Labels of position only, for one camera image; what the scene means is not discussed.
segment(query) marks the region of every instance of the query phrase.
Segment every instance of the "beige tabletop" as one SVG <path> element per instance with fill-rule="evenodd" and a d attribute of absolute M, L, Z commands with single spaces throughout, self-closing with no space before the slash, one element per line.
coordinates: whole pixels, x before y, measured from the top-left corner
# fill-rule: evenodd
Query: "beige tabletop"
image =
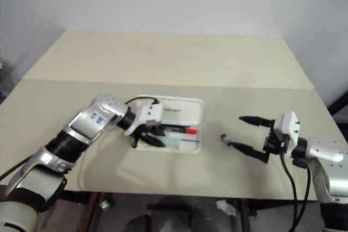
<path fill-rule="evenodd" d="M 107 41 L 103 35 L 110 35 L 112 40 Z M 144 43 L 144 39 L 161 39 L 162 35 L 123 35 L 128 39 L 129 46 L 124 45 L 124 54 L 128 53 L 132 57 L 132 49 L 130 46 L 136 46 L 137 39 L 140 37 Z M 181 36 L 167 36 L 180 39 Z M 183 36 L 185 39 L 200 38 L 202 36 Z M 69 41 L 62 43 L 62 38 Z M 225 58 L 214 58 L 211 62 L 215 71 L 209 73 L 208 61 L 205 60 L 202 66 L 197 66 L 190 73 L 196 78 L 192 84 L 188 82 L 180 82 L 175 84 L 176 79 L 180 77 L 170 77 L 168 70 L 168 78 L 162 79 L 160 82 L 153 84 L 152 77 L 146 78 L 141 72 L 156 71 L 152 66 L 147 66 L 145 62 L 139 58 L 124 62 L 134 65 L 136 70 L 129 71 L 128 74 L 133 78 L 119 78 L 117 73 L 112 76 L 105 77 L 104 74 L 96 73 L 90 76 L 82 72 L 92 72 L 93 66 L 84 59 L 91 59 L 98 55 L 85 52 L 85 56 L 80 56 L 83 64 L 78 67 L 77 58 L 71 56 L 65 59 L 65 55 L 70 53 L 82 54 L 84 50 L 89 49 L 90 45 L 86 45 L 88 39 L 103 39 L 104 41 L 96 44 L 96 48 L 101 45 L 107 47 L 115 44 L 115 39 L 123 39 L 120 34 L 115 33 L 91 33 L 91 32 L 67 32 L 58 42 L 43 56 L 43 58 L 35 65 L 27 74 L 25 79 L 21 81 L 15 90 L 11 93 L 7 100 L 0 106 L 0 171 L 4 172 L 9 167 L 34 153 L 40 146 L 45 145 L 59 132 L 64 124 L 80 109 L 88 106 L 92 99 L 100 92 L 110 92 L 118 96 L 122 101 L 135 97 L 140 93 L 149 95 L 168 95 L 178 97 L 199 98 L 204 100 L 205 109 L 202 122 L 202 148 L 198 154 L 175 154 L 161 152 L 142 152 L 131 148 L 131 139 L 121 135 L 122 131 L 111 130 L 103 134 L 78 160 L 77 166 L 67 175 L 69 190 L 86 190 L 86 191 L 107 191 L 107 192 L 129 192 L 129 193 L 159 193 L 159 194 L 176 194 L 176 195 L 196 195 L 196 196 L 214 196 L 214 197 L 243 197 L 243 198 L 271 198 L 271 199 L 292 199 L 292 191 L 290 182 L 282 169 L 278 156 L 272 155 L 269 163 L 264 164 L 257 159 L 247 157 L 233 148 L 224 145 L 220 140 L 220 135 L 226 133 L 235 138 L 236 141 L 246 143 L 255 149 L 261 150 L 264 138 L 268 134 L 267 128 L 255 127 L 248 125 L 241 120 L 239 116 L 257 115 L 265 118 L 275 118 L 279 113 L 288 110 L 294 110 L 301 121 L 300 135 L 305 138 L 330 138 L 335 139 L 346 145 L 339 129 L 334 124 L 330 114 L 326 110 L 317 92 L 313 89 L 312 84 L 302 72 L 296 60 L 287 49 L 282 39 L 258 39 L 246 37 L 212 37 L 212 41 L 223 39 L 230 44 L 236 42 L 250 41 L 249 48 L 244 47 L 241 53 L 254 53 L 254 60 L 261 59 L 257 56 L 253 49 L 252 43 L 260 41 L 266 42 L 260 44 L 268 49 L 276 46 L 279 50 L 278 54 L 265 56 L 262 59 L 265 66 L 264 71 L 259 72 L 254 67 L 251 57 L 246 58 L 249 62 L 243 61 L 242 58 L 238 63 L 235 55 L 229 57 L 226 53 Z M 79 48 L 74 47 L 76 41 L 83 44 Z M 145 49 L 145 53 L 151 52 L 159 54 L 160 51 L 155 48 Z M 259 53 L 273 53 L 276 51 L 260 51 Z M 111 73 L 111 69 L 104 64 L 107 60 L 105 56 L 110 56 L 113 52 L 106 52 L 105 55 L 99 56 L 102 70 L 95 72 Z M 110 60 L 121 59 L 120 55 L 116 55 Z M 226 70 L 226 64 L 239 64 L 240 71 L 244 67 L 245 74 L 253 72 L 248 82 L 245 74 L 237 72 L 224 78 L 221 76 L 220 69 L 216 64 L 221 63 L 221 71 Z M 64 76 L 64 67 L 69 68 L 65 72 L 71 72 Z M 286 67 L 282 74 L 268 75 L 271 72 Z M 116 72 L 126 76 L 124 70 L 118 69 Z M 284 75 L 294 76 L 294 81 L 287 81 Z M 155 79 L 162 77 L 160 73 L 156 74 Z M 181 77 L 189 77 L 189 71 L 183 70 Z M 288 166 L 294 176 L 297 192 L 299 197 L 303 197 L 306 187 L 306 171 L 291 165 L 288 160 Z M 313 190 L 310 192 L 310 199 L 314 199 Z"/>

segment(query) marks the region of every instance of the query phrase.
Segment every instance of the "cable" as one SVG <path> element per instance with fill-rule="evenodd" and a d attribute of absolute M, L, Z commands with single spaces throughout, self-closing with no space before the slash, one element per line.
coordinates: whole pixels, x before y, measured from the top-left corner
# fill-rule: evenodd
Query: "cable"
<path fill-rule="evenodd" d="M 137 100 L 137 99 L 153 99 L 153 103 L 152 103 L 152 104 L 158 104 L 158 103 L 159 103 L 159 101 L 158 101 L 156 98 L 154 98 L 154 97 L 150 97 L 150 96 L 139 96 L 139 97 L 135 97 L 135 98 L 133 98 L 133 99 L 130 99 L 130 100 L 127 101 L 125 104 L 128 104 L 128 103 L 130 103 L 130 102 L 132 102 L 132 101 L 134 101 L 134 100 Z"/>
<path fill-rule="evenodd" d="M 287 176 L 289 177 L 290 179 L 290 182 L 291 182 L 291 186 L 293 188 L 293 194 L 294 194 L 294 216 L 293 216 L 293 226 L 295 226 L 295 223 L 296 223 L 296 219 L 297 219 L 297 193 L 296 193 L 296 185 L 295 185 L 295 182 L 294 182 L 294 179 L 293 177 L 291 176 L 286 164 L 285 164 L 285 160 L 284 160 L 284 152 L 281 152 L 281 162 L 282 162 L 282 165 L 283 165 L 283 168 L 287 174 Z"/>
<path fill-rule="evenodd" d="M 8 171 L 6 171 L 4 174 L 2 174 L 0 176 L 0 181 L 3 180 L 4 178 L 6 178 L 9 174 L 11 174 L 14 170 L 16 170 L 18 167 L 22 166 L 24 163 L 26 163 L 30 157 L 33 155 L 30 155 L 28 158 L 22 160 L 21 162 L 17 163 L 15 166 L 13 166 L 11 169 L 9 169 Z"/>
<path fill-rule="evenodd" d="M 306 208 L 306 205 L 307 205 L 307 202 L 308 202 L 309 189 L 310 189 L 310 169 L 309 169 L 309 167 L 307 167 L 306 193 L 304 194 L 304 199 L 303 199 L 303 203 L 302 203 L 302 207 L 301 207 L 299 216 L 297 217 L 295 224 L 292 226 L 292 228 L 289 230 L 289 232 L 294 232 L 295 231 L 297 225 L 299 224 L 299 222 L 300 222 L 300 220 L 301 220 L 301 218 L 303 216 L 303 213 L 305 212 L 305 208 Z"/>

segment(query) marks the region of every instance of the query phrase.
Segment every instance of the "white wall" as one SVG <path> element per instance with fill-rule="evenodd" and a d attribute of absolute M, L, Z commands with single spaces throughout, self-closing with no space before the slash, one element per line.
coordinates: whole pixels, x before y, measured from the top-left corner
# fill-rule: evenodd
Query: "white wall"
<path fill-rule="evenodd" d="M 330 104 L 348 89 L 347 15 L 347 0 L 0 0 L 0 56 L 11 69 L 2 87 L 10 90 L 64 28 L 284 36 Z"/>

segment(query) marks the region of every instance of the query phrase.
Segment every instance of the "person's leg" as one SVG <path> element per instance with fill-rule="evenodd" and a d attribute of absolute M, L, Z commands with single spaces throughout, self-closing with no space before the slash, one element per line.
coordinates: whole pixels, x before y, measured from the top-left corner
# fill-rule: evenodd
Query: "person's leg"
<path fill-rule="evenodd" d="M 150 217 L 142 215 L 130 220 L 122 232 L 151 232 Z"/>
<path fill-rule="evenodd" d="M 190 215 L 191 232 L 219 232 L 214 221 L 208 218 L 202 208 L 194 208 Z"/>

